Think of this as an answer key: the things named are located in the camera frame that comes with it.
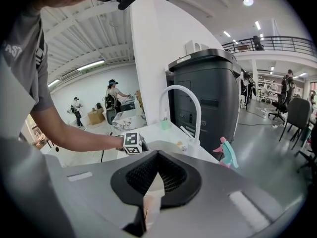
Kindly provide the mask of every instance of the pink spray bottle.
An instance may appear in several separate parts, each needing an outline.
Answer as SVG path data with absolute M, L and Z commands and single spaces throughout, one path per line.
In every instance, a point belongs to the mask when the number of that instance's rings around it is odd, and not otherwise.
M 238 168 L 239 165 L 237 163 L 237 158 L 230 143 L 224 137 L 222 137 L 220 141 L 220 146 L 217 149 L 213 150 L 213 152 L 215 153 L 224 153 L 224 158 L 219 162 L 219 164 L 228 168 L 231 164 L 233 164 L 235 168 Z

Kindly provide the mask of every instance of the white faucet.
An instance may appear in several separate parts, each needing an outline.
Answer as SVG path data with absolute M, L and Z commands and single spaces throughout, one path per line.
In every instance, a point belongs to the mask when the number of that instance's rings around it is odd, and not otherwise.
M 162 106 L 162 101 L 164 95 L 169 91 L 169 90 L 181 90 L 189 95 L 189 97 L 192 98 L 195 106 L 196 106 L 196 132 L 195 132 L 195 138 L 193 138 L 188 131 L 181 126 L 181 129 L 191 138 L 189 143 L 188 143 L 188 150 L 187 152 L 190 154 L 192 157 L 197 157 L 198 155 L 198 150 L 200 147 L 200 141 L 199 141 L 199 135 L 200 135 L 200 126 L 201 126 L 201 120 L 202 120 L 202 109 L 200 107 L 200 103 L 196 97 L 196 95 L 189 90 L 188 88 L 181 86 L 181 85 L 171 85 L 167 88 L 164 89 L 162 92 L 160 98 L 159 98 L 159 113 L 158 113 L 158 118 L 160 121 L 162 121 L 164 118 L 162 118 L 162 112 L 163 112 L 163 106 Z

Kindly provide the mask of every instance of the cardboard box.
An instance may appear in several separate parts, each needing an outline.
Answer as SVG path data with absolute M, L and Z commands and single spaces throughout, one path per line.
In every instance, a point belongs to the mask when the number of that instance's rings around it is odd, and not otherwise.
M 140 92 L 140 90 L 138 90 L 138 91 L 136 92 L 136 94 L 137 94 L 138 101 L 140 102 L 141 109 L 144 111 L 143 102 L 142 102 L 142 97 L 141 97 L 141 92 Z
M 88 113 L 88 118 L 91 125 L 101 123 L 103 122 L 103 120 L 105 120 L 103 111 L 104 109 L 98 109 L 96 111 L 91 111 Z

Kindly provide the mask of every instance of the railing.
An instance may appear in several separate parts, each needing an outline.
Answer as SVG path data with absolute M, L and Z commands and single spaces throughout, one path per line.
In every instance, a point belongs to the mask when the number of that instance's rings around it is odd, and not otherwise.
M 253 38 L 222 45 L 226 51 L 239 53 L 245 51 L 280 50 L 304 53 L 317 57 L 315 44 L 307 39 L 290 36 L 259 37 L 258 41 Z

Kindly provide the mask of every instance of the gray chair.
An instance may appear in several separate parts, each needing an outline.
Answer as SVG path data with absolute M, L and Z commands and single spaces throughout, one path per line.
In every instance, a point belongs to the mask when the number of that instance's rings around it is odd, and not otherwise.
M 294 146 L 292 147 L 292 150 L 293 150 L 303 130 L 305 130 L 309 122 L 309 119 L 312 114 L 312 110 L 311 110 L 311 105 L 309 101 L 296 97 L 288 104 L 287 111 L 288 111 L 287 121 L 279 141 L 281 141 L 288 123 L 290 123 L 291 126 L 292 125 L 296 126 L 298 130 L 293 136 L 293 138 L 295 139 L 295 137 L 297 136 L 297 139 Z

